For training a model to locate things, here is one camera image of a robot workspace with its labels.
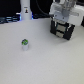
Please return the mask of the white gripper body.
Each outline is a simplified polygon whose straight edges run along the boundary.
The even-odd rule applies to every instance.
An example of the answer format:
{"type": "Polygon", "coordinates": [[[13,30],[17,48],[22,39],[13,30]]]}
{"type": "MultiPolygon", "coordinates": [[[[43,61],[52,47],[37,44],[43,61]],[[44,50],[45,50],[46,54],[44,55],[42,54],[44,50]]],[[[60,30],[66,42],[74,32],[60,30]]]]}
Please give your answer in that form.
{"type": "Polygon", "coordinates": [[[53,0],[49,14],[57,22],[67,22],[80,26],[84,18],[84,7],[77,0],[53,0]]]}

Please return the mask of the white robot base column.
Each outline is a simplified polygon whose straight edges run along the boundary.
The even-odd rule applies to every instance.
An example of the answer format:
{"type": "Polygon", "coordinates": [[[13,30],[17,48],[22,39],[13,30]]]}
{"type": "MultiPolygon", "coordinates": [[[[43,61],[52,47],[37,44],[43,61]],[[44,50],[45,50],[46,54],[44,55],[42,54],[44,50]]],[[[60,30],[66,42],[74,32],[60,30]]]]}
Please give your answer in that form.
{"type": "Polygon", "coordinates": [[[32,12],[30,9],[30,0],[20,0],[21,3],[21,19],[31,20],[32,12]]]}

